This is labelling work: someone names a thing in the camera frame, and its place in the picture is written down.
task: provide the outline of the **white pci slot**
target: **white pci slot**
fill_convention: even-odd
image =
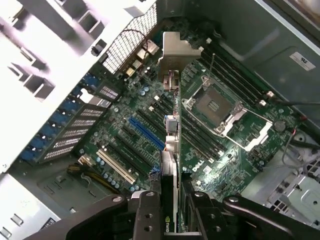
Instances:
[[[123,166],[119,165],[115,159],[106,154],[102,149],[96,153],[103,161],[109,164],[118,174],[120,174],[125,180],[130,184],[134,184],[137,180],[137,177],[129,173]]]

